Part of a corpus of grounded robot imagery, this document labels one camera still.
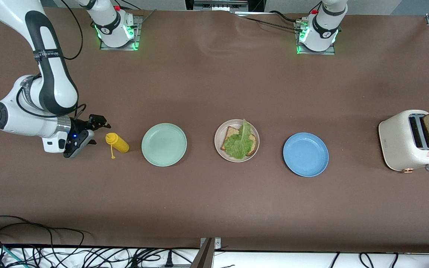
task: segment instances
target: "brown table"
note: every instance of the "brown table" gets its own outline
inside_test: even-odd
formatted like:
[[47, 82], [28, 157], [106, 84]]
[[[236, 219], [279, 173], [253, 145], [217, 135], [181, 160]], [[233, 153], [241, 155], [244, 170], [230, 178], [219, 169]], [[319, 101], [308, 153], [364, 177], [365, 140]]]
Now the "brown table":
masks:
[[[75, 12], [85, 42], [67, 66], [88, 104], [82, 117], [102, 114], [112, 129], [97, 130], [99, 144], [73, 160], [45, 153], [38, 137], [0, 131], [0, 214], [90, 231], [88, 245], [199, 246], [201, 236], [221, 236], [227, 249], [429, 251], [429, 173], [389, 170], [377, 134], [398, 112], [429, 111], [422, 17], [347, 16], [337, 54], [317, 56], [297, 55], [289, 31], [228, 12], [157, 11], [139, 51], [99, 51], [89, 16]], [[80, 39], [70, 13], [47, 14], [74, 55]], [[37, 72], [27, 42], [0, 24], [0, 99]], [[245, 163], [223, 160], [213, 146], [217, 127], [234, 118], [261, 136]], [[188, 139], [183, 159], [165, 168], [140, 150], [162, 122]], [[110, 131], [131, 146], [115, 160], [104, 143]], [[284, 142], [297, 132], [329, 149], [315, 178], [284, 164]], [[5, 241], [48, 243], [24, 230]], [[78, 239], [62, 236], [56, 243]]]

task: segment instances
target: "toaster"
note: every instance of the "toaster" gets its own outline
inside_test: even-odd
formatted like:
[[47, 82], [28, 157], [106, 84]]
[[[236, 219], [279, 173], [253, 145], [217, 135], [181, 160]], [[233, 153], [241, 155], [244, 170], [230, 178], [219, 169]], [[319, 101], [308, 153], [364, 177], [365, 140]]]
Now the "toaster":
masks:
[[429, 136], [423, 123], [428, 112], [407, 110], [378, 125], [386, 165], [404, 173], [417, 168], [429, 171]]

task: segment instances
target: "white plate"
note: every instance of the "white plate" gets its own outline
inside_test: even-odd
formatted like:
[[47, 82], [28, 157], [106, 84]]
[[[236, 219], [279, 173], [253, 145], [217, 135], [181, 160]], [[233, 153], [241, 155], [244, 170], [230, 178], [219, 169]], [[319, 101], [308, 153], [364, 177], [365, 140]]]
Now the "white plate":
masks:
[[232, 156], [228, 155], [225, 151], [221, 150], [221, 147], [223, 147], [223, 144], [225, 143], [225, 137], [226, 137], [226, 132], [228, 132], [228, 127], [234, 127], [235, 129], [240, 129], [240, 127], [243, 125], [243, 120], [241, 119], [233, 119], [233, 120], [228, 120], [224, 123], [222, 123], [219, 127], [218, 130], [216, 130], [216, 134], [214, 134], [214, 147], [216, 148], [216, 151], [218, 152], [218, 154], [231, 162], [244, 162], [247, 161], [249, 159], [251, 159], [256, 153], [257, 150], [259, 149], [259, 134], [257, 133], [257, 130], [255, 129], [255, 127], [251, 125], [251, 133], [256, 137], [257, 139], [257, 144], [256, 144], [256, 150], [254, 151], [254, 153], [250, 156], [245, 156], [243, 157], [243, 159], [237, 159], [237, 158], [233, 158]]

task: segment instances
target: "yellow bottle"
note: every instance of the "yellow bottle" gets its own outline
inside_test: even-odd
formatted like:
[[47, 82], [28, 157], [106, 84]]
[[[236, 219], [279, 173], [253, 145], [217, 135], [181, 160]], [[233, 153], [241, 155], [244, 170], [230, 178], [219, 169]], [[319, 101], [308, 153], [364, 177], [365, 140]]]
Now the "yellow bottle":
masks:
[[105, 135], [105, 142], [110, 144], [110, 152], [112, 153], [112, 159], [115, 158], [112, 147], [117, 149], [121, 153], [126, 153], [130, 149], [128, 143], [126, 143], [124, 139], [122, 139], [115, 133], [109, 133]]

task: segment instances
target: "plate with sandwich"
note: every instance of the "plate with sandwich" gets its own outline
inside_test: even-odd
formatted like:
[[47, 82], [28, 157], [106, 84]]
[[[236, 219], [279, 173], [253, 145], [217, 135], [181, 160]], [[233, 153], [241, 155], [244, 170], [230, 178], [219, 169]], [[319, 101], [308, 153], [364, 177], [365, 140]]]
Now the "plate with sandwich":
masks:
[[259, 134], [245, 119], [224, 122], [214, 136], [216, 151], [222, 158], [231, 162], [247, 161], [259, 149]]

